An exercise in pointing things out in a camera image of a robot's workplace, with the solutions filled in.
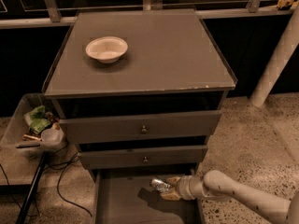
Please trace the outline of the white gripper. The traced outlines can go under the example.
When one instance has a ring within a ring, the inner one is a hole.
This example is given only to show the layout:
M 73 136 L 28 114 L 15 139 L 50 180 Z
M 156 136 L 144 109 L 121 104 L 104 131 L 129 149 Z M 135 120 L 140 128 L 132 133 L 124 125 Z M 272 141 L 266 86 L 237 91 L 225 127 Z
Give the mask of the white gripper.
M 166 182 L 171 186 L 177 186 L 177 191 L 166 191 L 161 193 L 161 197 L 167 201 L 179 201 L 180 196 L 183 200 L 194 200 L 190 189 L 191 175 L 185 175 L 183 177 L 173 176 L 166 179 Z

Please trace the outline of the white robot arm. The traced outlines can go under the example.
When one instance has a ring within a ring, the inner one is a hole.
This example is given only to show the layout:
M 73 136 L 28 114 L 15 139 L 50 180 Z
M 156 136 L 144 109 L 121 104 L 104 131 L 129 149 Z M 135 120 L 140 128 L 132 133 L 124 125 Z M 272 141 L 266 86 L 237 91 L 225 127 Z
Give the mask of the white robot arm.
M 233 198 L 272 224 L 299 224 L 299 192 L 289 201 L 234 181 L 212 170 L 204 176 L 175 176 L 158 185 L 161 196 L 169 201 Z

